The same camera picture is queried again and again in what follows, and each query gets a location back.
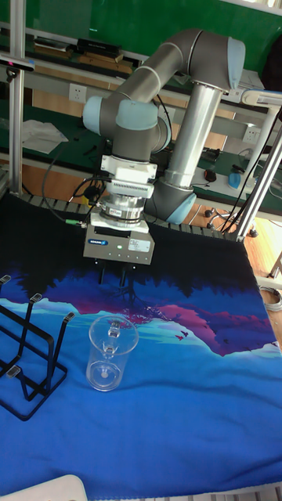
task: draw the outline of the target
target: cable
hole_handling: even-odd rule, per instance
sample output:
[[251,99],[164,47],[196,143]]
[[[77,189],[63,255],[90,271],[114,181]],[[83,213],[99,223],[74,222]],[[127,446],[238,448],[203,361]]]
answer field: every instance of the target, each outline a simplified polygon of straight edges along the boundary
[[[83,130],[81,132],[79,132],[78,134],[75,135],[75,138],[81,136],[81,135],[84,135],[86,132],[88,132],[88,130]],[[54,211],[54,209],[52,209],[51,205],[49,204],[49,202],[47,201],[46,197],[45,197],[45,193],[44,193],[44,190],[45,190],[45,183],[46,183],[46,180],[47,180],[47,177],[48,177],[48,174],[49,172],[51,171],[52,169],[52,166],[55,164],[56,160],[58,160],[59,156],[61,155],[61,153],[67,148],[67,146],[72,142],[74,141],[74,137],[68,141],[68,142],[65,142],[63,144],[63,146],[60,148],[60,150],[58,151],[57,155],[53,158],[51,164],[49,165],[46,173],[45,173],[45,176],[43,178],[43,181],[42,181],[42,198],[43,200],[45,201],[48,209],[52,212],[52,214],[54,214],[54,216],[56,216],[60,221],[63,221],[63,222],[66,222],[66,220],[64,218],[61,218],[61,216],[59,216],[56,211]]]
[[33,193],[31,193],[31,191],[24,185],[23,182],[22,182],[22,187],[28,193],[28,195],[34,196]]
[[159,98],[160,103],[161,103],[162,107],[164,108],[164,112],[165,112],[165,114],[166,114],[166,116],[167,116],[167,118],[168,118],[169,128],[170,128],[170,130],[171,130],[171,137],[172,137],[172,123],[171,123],[171,121],[170,121],[168,111],[167,111],[167,109],[166,109],[166,107],[165,107],[165,103],[163,102],[163,100],[162,100],[161,96],[160,96],[159,94],[157,94],[157,97]]
[[86,178],[84,179],[83,181],[81,181],[81,183],[75,188],[73,194],[71,195],[70,199],[69,199],[69,202],[72,201],[73,198],[80,198],[81,196],[84,195],[84,192],[83,193],[78,193],[78,190],[86,183],[86,182],[89,182],[91,181],[91,185],[92,185],[92,182],[93,181],[107,181],[107,182],[111,182],[111,179],[110,178],[107,178],[107,177],[102,177],[102,176],[98,176],[98,175],[93,175],[91,178]]
[[232,228],[232,226],[233,226],[233,225],[236,225],[236,223],[237,223],[237,221],[238,221],[239,217],[241,216],[242,212],[244,212],[244,209],[246,208],[247,203],[248,203],[248,199],[246,199],[246,200],[244,201],[244,203],[243,203],[243,205],[242,205],[241,209],[237,212],[237,214],[236,214],[235,216],[234,216],[234,214],[233,214],[233,220],[231,221],[231,223],[230,223],[230,225],[228,226],[228,228],[225,228],[225,229],[224,229],[224,226],[226,225],[226,223],[227,223],[228,221],[230,221],[230,216],[231,216],[231,214],[230,214],[230,216],[226,219],[226,221],[225,221],[225,223],[224,223],[224,225],[223,225],[223,227],[222,227],[222,230],[221,230],[222,232],[224,232],[224,233],[225,233],[225,232],[229,232],[229,230]]
[[274,296],[277,297],[277,303],[265,303],[265,307],[270,312],[279,312],[282,310],[282,296],[277,289],[273,289],[272,287],[259,287],[260,290],[266,290],[266,292],[270,292]]
[[269,219],[269,222],[272,222],[272,224],[275,225],[275,226],[278,226],[278,228],[282,228],[282,225],[278,225],[277,222],[271,221],[271,219]]
[[272,196],[274,196],[275,198],[279,198],[279,200],[282,200],[282,196],[276,195],[275,193],[273,193],[273,192],[271,191],[271,186],[269,187],[269,192],[270,192],[270,194],[271,194]]
[[245,186],[246,186],[246,184],[247,184],[247,180],[249,179],[249,177],[250,177],[251,173],[254,171],[254,169],[256,168],[257,163],[259,162],[259,158],[261,157],[262,151],[263,151],[263,150],[265,149],[265,147],[266,147],[266,144],[267,144],[267,142],[268,142],[268,140],[269,140],[269,137],[270,137],[270,135],[271,135],[271,133],[272,133],[272,131],[273,131],[273,129],[274,129],[274,126],[275,126],[276,122],[277,122],[277,118],[278,118],[278,115],[277,115],[276,119],[274,120],[274,122],[273,122],[273,124],[272,124],[272,126],[271,126],[271,128],[270,128],[270,130],[269,130],[269,133],[268,133],[268,135],[267,135],[267,138],[266,138],[266,140],[265,140],[265,143],[264,143],[264,145],[263,145],[263,147],[262,147],[261,152],[258,154],[258,157],[257,157],[256,161],[254,162],[254,165],[252,166],[251,170],[248,172],[248,176],[247,176],[247,178],[244,180],[244,184],[243,184],[243,186],[242,186],[242,188],[241,188],[241,191],[240,191],[240,193],[239,193],[239,196],[238,196],[238,198],[237,198],[237,200],[236,200],[235,204],[233,205],[233,209],[232,209],[232,211],[230,212],[230,216],[226,219],[226,221],[225,221],[225,223],[224,223],[224,225],[223,225],[223,227],[222,227],[222,230],[221,230],[222,232],[226,232],[226,231],[228,231],[228,229],[230,229],[230,228],[231,228],[231,225],[228,227],[228,229],[227,229],[227,228],[225,228],[225,227],[226,227],[226,224],[227,224],[227,222],[230,220],[230,218],[231,218],[232,214],[234,213],[234,211],[235,211],[235,209],[236,209],[236,207],[237,207],[237,204],[238,204],[238,202],[239,202],[240,196],[241,196],[242,192],[244,191],[244,187],[245,187]]
[[201,205],[199,205],[198,209],[196,210],[195,214],[193,215],[192,219],[190,219],[189,222],[187,222],[187,225],[190,225],[191,222],[193,222],[193,220],[196,218],[196,216],[199,214],[199,211],[201,209]]

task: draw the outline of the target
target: table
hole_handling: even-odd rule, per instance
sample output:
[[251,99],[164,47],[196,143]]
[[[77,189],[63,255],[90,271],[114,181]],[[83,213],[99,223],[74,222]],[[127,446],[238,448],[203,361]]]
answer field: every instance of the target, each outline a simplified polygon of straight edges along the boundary
[[[42,110],[32,106],[24,106],[24,120],[38,120],[44,122],[53,123],[66,137],[69,139],[79,134],[82,129],[78,126],[80,125],[79,119],[76,117],[71,117],[69,115],[60,114],[54,111]],[[0,100],[0,117],[9,118],[9,103],[5,100]],[[86,132],[85,135],[81,135],[78,141],[71,141],[68,147],[62,152],[58,160],[56,160],[54,170],[59,170],[66,172],[68,174],[77,174],[79,176],[88,177],[97,170],[95,167],[96,152],[87,153],[94,145],[99,144],[100,137],[92,132]],[[49,155],[43,153],[34,152],[32,150],[27,150],[23,148],[23,162],[32,165],[38,165],[42,168],[47,168],[51,163],[55,155],[58,154],[60,148],[58,146]],[[0,157],[7,159],[9,158],[9,132],[1,130],[0,135]],[[154,161],[157,163],[160,161],[160,157],[154,154]],[[243,167],[247,166],[247,161],[239,158],[238,155],[232,153],[221,153],[219,159],[213,164],[206,160],[200,160],[199,167],[206,169],[212,168],[216,173],[226,175],[231,172],[233,164],[239,164],[241,162]],[[257,167],[255,173],[258,175],[261,168]],[[277,171],[275,177],[282,181],[282,171]],[[197,202],[203,205],[215,205],[218,208],[224,208],[229,210],[232,208],[236,196],[222,195],[221,193],[216,193],[211,190],[207,191],[201,189],[199,186],[194,187],[194,191],[197,194]],[[242,205],[244,200],[239,202],[239,206]],[[258,212],[258,217],[271,218],[277,221],[282,221],[282,207],[280,200],[267,193],[260,211]]]
[[[63,474],[89,499],[281,481],[281,354],[243,245],[150,229],[152,265],[120,287],[121,265],[107,263],[99,285],[81,229],[13,196],[0,202],[0,276],[12,276],[1,304],[22,315],[41,293],[32,322],[53,333],[76,315],[60,353],[67,379],[26,423],[0,408],[0,495]],[[108,311],[136,323],[139,344],[104,394],[85,369],[88,328]]]

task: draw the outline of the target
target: black wire cup rack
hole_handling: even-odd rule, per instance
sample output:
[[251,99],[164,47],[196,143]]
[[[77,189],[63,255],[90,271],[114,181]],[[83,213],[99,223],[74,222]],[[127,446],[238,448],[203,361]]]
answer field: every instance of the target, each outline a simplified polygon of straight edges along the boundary
[[[0,292],[2,286],[10,280],[11,277],[9,275],[4,275],[0,279]],[[0,333],[4,333],[5,335],[9,336],[19,345],[18,349],[16,350],[15,356],[11,360],[6,362],[0,359],[0,379],[3,376],[6,376],[10,380],[13,380],[14,378],[19,380],[25,401],[31,402],[35,397],[37,397],[36,403],[34,405],[31,405],[31,408],[28,410],[28,412],[22,413],[18,409],[15,409],[14,405],[12,405],[11,403],[8,403],[7,401],[1,399],[0,395],[0,405],[9,410],[14,416],[18,417],[22,421],[29,420],[67,376],[67,368],[58,362],[58,357],[67,324],[74,318],[74,313],[70,312],[67,316],[64,317],[60,327],[59,336],[55,344],[54,338],[50,334],[30,322],[32,308],[35,303],[39,302],[41,299],[42,296],[40,294],[35,294],[29,300],[27,312],[24,318],[0,305]],[[2,325],[2,315],[7,319],[12,320],[12,322],[16,324],[16,331],[19,331],[19,333],[12,332],[10,329]],[[42,350],[39,350],[36,346],[27,341],[28,333],[35,334],[37,339],[40,338],[47,344],[46,353],[44,353]],[[45,363],[46,374],[40,382],[36,382],[34,379],[31,379],[31,377],[29,377],[25,373],[26,370],[23,371],[22,367],[19,365],[19,362],[26,351],[32,352],[33,354],[38,356],[39,359],[37,360],[42,359],[42,362],[43,360],[47,362],[47,364]],[[53,377],[56,369],[61,372],[59,379],[57,375],[56,377]]]

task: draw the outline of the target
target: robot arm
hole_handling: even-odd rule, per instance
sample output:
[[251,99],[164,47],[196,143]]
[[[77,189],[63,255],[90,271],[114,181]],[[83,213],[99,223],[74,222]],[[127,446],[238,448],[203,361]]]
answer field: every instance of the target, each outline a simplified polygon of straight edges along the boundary
[[[113,139],[112,156],[104,157],[101,166],[112,176],[110,197],[93,225],[107,220],[110,227],[142,232],[145,202],[146,213],[176,224],[183,221],[196,198],[190,183],[215,112],[222,94],[239,83],[244,53],[241,41],[197,29],[182,31],[161,44],[109,98],[90,98],[83,112],[85,127]],[[171,137],[150,101],[176,71],[190,75],[194,87],[170,165],[153,185],[157,166],[150,164],[150,155],[165,148]]]

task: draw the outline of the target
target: blue object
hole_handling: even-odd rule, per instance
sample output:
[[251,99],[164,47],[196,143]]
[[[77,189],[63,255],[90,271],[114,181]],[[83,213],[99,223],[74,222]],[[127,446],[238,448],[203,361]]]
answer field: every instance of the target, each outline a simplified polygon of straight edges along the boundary
[[146,131],[157,125],[157,107],[124,99],[118,108],[116,123],[130,131]]
[[[0,220],[0,278],[12,276],[0,304],[22,315],[37,290],[31,322],[53,333],[75,312],[58,359],[67,379],[24,424],[0,407],[0,496],[65,474],[82,479],[88,499],[281,481],[282,358],[244,246],[152,225],[152,264],[121,287],[122,264],[99,283],[83,232],[49,211],[4,196]],[[120,387],[105,394],[85,371],[89,327],[108,312],[134,322],[139,343]],[[0,326],[15,332],[5,317]],[[15,343],[2,334],[6,360]],[[31,378],[45,371],[33,354],[25,364]],[[18,384],[3,375],[0,398],[16,404]]]
[[196,200],[196,195],[195,193],[191,193],[184,202],[175,209],[172,214],[170,214],[169,218],[167,219],[167,222],[172,222],[175,225],[180,225],[182,221],[185,219],[187,214],[190,212],[193,204],[195,203]]
[[101,103],[103,97],[92,96],[83,109],[82,119],[85,127],[89,131],[100,135],[99,131],[99,116],[101,111]]
[[240,82],[240,77],[244,68],[246,48],[244,43],[228,37],[227,42],[227,63],[230,87],[236,88]]
[[241,176],[239,172],[232,172],[228,176],[228,184],[230,188],[238,189],[240,186]]

